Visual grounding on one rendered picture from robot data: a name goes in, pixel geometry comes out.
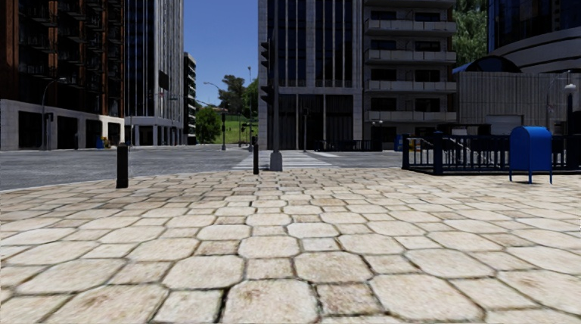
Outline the dark stairway railing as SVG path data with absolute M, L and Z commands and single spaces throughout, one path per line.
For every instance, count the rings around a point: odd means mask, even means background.
M 510 134 L 542 126 L 552 135 L 552 172 L 581 171 L 581 74 L 465 73 L 454 123 L 396 138 L 407 170 L 509 173 Z
M 316 140 L 315 151 L 382 151 L 379 139 L 354 139 L 353 122 L 347 117 L 329 117 L 326 121 L 327 139 Z

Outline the grey street lamp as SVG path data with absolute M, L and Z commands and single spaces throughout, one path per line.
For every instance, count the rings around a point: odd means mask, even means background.
M 204 81 L 203 84 L 214 86 L 219 91 L 219 93 L 222 92 L 222 90 L 214 83 Z M 222 149 L 222 151 L 225 151 L 226 146 L 225 146 L 225 109 L 224 108 L 221 108 L 221 121 L 222 121 L 222 128 L 221 128 L 221 130 L 222 130 L 222 147 L 221 147 L 221 149 Z
M 41 112 L 41 118 L 42 118 L 42 135 L 41 135 L 41 147 L 40 150 L 41 151 L 45 151 L 46 150 L 46 114 L 45 114 L 45 97 L 46 97 L 46 92 L 48 91 L 48 88 L 54 84 L 54 83 L 65 83 L 67 81 L 66 77 L 59 77 L 56 79 L 53 79 L 51 82 L 49 82 L 47 84 L 47 86 L 44 88 L 43 94 L 42 94 L 42 112 Z

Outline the trees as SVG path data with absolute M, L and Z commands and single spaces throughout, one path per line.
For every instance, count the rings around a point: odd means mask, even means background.
M 231 114 L 258 117 L 258 79 L 245 86 L 243 78 L 227 74 L 222 81 L 227 89 L 219 91 L 219 106 L 227 108 Z
M 452 37 L 456 66 L 470 63 L 487 53 L 487 0 L 456 0 L 452 11 L 457 32 Z

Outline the tree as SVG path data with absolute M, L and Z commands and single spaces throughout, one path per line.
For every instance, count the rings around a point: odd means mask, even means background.
M 220 117 L 211 107 L 201 108 L 196 115 L 196 136 L 201 144 L 212 143 L 220 134 Z

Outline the grey stone tower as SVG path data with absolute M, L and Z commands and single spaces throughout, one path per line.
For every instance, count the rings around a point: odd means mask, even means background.
M 274 0 L 258 0 L 260 42 L 269 42 Z M 279 148 L 303 149 L 303 108 L 309 109 L 307 149 L 327 139 L 329 117 L 353 122 L 363 135 L 362 1 L 278 0 Z M 270 57 L 261 50 L 260 86 L 273 82 Z M 272 149 L 272 106 L 259 101 L 258 143 Z

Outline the pale concrete balcony building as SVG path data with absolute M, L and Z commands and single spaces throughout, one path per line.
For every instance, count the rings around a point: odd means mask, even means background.
M 364 137 L 392 149 L 456 121 L 456 0 L 362 0 Z

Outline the blue letter box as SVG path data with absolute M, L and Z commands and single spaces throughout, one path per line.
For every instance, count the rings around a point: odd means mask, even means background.
M 528 183 L 533 172 L 548 172 L 552 183 L 551 133 L 542 126 L 518 126 L 510 134 L 509 180 L 514 171 L 527 171 Z

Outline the dark blue glass tower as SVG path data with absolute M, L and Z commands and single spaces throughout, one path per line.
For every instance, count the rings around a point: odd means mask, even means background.
M 487 49 L 455 71 L 461 125 L 581 135 L 581 0 L 487 0 Z

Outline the red brick building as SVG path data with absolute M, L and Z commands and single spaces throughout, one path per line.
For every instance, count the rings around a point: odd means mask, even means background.
M 124 133 L 124 0 L 0 0 L 0 151 L 117 145 Z

